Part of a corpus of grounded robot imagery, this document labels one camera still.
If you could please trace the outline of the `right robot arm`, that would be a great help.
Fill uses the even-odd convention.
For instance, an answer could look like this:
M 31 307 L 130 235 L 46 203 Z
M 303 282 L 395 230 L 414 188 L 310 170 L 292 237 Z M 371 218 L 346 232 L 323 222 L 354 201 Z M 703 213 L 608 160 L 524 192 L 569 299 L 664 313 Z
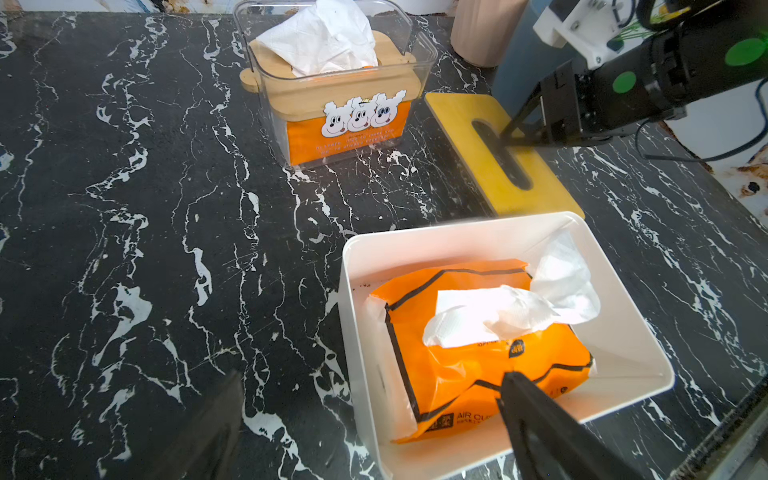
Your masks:
M 764 1 L 553 1 L 534 25 L 577 51 L 540 77 L 505 146 L 593 146 L 685 116 L 689 104 L 767 80 Z

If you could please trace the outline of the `light wooden slotted lid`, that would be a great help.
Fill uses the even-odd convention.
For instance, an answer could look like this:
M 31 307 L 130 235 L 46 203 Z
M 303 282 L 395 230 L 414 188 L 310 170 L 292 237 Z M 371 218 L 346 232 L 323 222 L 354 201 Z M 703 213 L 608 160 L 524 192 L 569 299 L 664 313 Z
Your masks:
M 258 92 L 281 119 L 297 122 L 320 118 L 332 102 L 344 106 L 351 98 L 370 100 L 378 93 L 392 98 L 405 92 L 406 101 L 420 96 L 429 64 L 412 52 L 403 53 L 385 33 L 375 30 L 376 67 L 297 77 L 291 66 L 261 43 L 248 45 L 252 79 Z

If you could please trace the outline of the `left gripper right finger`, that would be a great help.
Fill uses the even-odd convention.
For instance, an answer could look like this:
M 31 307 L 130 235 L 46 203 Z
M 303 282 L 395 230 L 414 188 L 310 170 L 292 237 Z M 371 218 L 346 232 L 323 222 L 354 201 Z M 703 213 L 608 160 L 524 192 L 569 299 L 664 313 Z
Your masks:
M 524 479 L 639 479 L 641 475 L 519 372 L 497 400 Z

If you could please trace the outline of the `white rectangular tissue box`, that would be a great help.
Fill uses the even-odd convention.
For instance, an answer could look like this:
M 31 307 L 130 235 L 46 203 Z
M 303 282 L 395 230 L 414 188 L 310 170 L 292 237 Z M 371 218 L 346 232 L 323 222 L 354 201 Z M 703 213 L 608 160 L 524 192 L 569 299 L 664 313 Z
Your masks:
M 338 308 L 357 432 L 385 479 L 443 479 L 512 448 L 494 417 L 466 434 L 406 445 L 385 441 L 384 397 L 375 375 L 372 335 L 362 325 L 365 298 L 384 282 L 420 268 L 465 260 L 520 259 L 537 265 L 562 232 L 572 236 L 601 301 L 599 316 L 574 330 L 596 360 L 596 373 L 557 404 L 589 422 L 669 390 L 674 372 L 648 323 L 586 222 L 572 212 L 358 235 L 342 250 Z

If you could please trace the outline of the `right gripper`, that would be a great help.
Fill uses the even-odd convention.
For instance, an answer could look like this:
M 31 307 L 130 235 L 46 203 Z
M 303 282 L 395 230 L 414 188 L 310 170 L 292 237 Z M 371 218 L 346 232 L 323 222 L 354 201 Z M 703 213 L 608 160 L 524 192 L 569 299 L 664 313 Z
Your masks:
M 683 53 L 682 24 L 655 32 L 611 61 L 600 58 L 574 31 L 561 30 L 558 20 L 538 22 L 538 36 L 546 43 L 569 43 L 586 51 L 538 82 L 538 89 L 502 130 L 504 145 L 593 147 L 628 135 L 628 128 L 638 122 L 685 115 L 690 62 Z

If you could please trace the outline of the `yellow wooden slotted lid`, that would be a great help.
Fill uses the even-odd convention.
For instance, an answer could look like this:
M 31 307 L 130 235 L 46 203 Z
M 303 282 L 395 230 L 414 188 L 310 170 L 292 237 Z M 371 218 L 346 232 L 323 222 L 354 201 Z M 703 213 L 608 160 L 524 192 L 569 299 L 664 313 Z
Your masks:
M 498 216 L 585 213 L 545 160 L 530 147 L 504 144 L 510 117 L 490 95 L 430 92 L 426 103 Z

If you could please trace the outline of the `pink plant pot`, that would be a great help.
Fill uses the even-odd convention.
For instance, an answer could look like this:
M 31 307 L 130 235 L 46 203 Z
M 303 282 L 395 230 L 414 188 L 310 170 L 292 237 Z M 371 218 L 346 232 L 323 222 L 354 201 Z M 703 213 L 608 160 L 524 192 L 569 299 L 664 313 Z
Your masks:
M 457 3 L 450 43 L 471 65 L 499 65 L 528 2 L 525 0 L 461 0 Z

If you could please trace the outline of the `orange tissue pack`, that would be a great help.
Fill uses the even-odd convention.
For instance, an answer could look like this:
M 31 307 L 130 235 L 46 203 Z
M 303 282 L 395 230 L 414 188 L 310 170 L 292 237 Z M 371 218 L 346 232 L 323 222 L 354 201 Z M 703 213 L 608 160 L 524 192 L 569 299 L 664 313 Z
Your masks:
M 595 367 L 575 326 L 601 309 L 568 232 L 539 256 L 425 268 L 372 291 L 360 325 L 384 443 L 456 435 L 496 415 L 503 378 L 523 374 L 550 397 Z
M 376 67 L 375 30 L 355 1 L 315 1 L 253 40 L 285 60 L 295 76 L 305 77 Z M 252 69 L 242 72 L 243 84 L 258 92 L 251 79 Z M 417 99 L 404 97 L 400 91 L 392 98 L 384 93 L 351 98 L 342 107 L 330 102 L 324 116 L 297 122 L 279 118 L 268 104 L 267 112 L 285 162 L 302 168 L 399 139 Z

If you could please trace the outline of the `clear plastic tissue box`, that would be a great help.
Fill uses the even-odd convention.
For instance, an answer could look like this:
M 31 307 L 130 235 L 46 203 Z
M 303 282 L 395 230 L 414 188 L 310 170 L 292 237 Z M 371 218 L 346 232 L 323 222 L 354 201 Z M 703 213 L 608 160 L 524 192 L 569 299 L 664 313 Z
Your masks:
M 242 1 L 234 18 L 241 83 L 294 169 L 395 146 L 437 59 L 391 1 Z

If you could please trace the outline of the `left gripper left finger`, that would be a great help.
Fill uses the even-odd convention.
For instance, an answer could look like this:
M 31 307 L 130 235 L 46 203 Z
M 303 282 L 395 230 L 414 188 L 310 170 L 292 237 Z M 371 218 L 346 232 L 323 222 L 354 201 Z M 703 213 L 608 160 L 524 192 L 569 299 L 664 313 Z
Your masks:
M 244 400 L 231 371 L 204 396 L 149 463 L 145 479 L 226 479 L 236 458 Z

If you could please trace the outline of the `blue-grey plant pot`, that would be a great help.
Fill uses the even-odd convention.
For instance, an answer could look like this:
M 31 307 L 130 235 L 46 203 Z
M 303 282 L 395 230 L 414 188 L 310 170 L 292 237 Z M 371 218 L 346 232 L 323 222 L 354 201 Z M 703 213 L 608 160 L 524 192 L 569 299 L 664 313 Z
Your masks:
M 549 4 L 549 0 L 528 2 L 496 70 L 491 94 L 511 118 L 520 112 L 541 79 L 565 62 L 579 57 L 569 44 L 562 48 L 552 47 L 533 30 Z

